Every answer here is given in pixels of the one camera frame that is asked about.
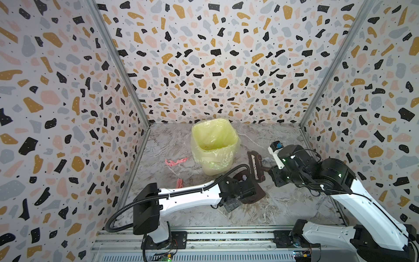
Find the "brown dustpan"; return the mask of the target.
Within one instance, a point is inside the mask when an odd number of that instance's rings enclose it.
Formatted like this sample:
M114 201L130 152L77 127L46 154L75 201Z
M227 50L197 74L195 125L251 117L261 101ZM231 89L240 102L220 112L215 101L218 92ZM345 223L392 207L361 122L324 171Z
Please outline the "brown dustpan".
M233 177L238 182L239 198L242 204L254 204L266 196L264 190L255 179L245 174L237 174Z

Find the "brown cartoon face brush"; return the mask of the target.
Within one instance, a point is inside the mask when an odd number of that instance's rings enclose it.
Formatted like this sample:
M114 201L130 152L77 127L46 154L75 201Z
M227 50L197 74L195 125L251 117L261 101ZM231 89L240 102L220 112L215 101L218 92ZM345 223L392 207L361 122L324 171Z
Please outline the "brown cartoon face brush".
M264 182L266 180L265 173L269 172L271 168L263 166L262 156L256 151L248 151L247 156L249 160L249 167L251 169L250 177L252 177L257 183Z

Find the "bin with yellow bag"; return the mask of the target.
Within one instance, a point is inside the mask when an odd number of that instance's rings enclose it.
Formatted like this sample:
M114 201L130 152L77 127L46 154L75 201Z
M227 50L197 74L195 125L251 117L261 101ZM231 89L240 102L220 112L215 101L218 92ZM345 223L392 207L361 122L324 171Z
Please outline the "bin with yellow bag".
M230 170L240 143L238 133L227 119L208 120L192 127L193 159L208 176Z

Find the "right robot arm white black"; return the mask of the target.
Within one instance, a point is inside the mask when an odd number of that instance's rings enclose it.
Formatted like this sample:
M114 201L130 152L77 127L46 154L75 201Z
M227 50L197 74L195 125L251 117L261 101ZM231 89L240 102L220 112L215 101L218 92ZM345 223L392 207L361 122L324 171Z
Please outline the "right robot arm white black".
M356 253L365 262L416 262L418 235L411 224L393 218L368 193L341 160L316 160L300 145L273 142L269 153L276 166L269 170L276 187L288 183L324 193L339 202L358 221L355 226L326 226L299 219L290 237L299 247L330 245Z

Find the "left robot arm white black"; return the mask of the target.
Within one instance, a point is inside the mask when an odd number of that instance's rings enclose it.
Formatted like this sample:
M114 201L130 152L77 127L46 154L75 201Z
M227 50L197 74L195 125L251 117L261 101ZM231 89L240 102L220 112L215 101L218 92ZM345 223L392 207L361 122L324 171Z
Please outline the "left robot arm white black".
M147 197L157 197L133 207L133 234L149 235L158 244L171 239L167 218L174 212L197 206L225 207L231 212L247 199L256 196L256 183L252 180L238 181L233 178L221 180L217 185L205 190L213 184L167 189L158 188L156 183L148 184L134 199L136 202Z

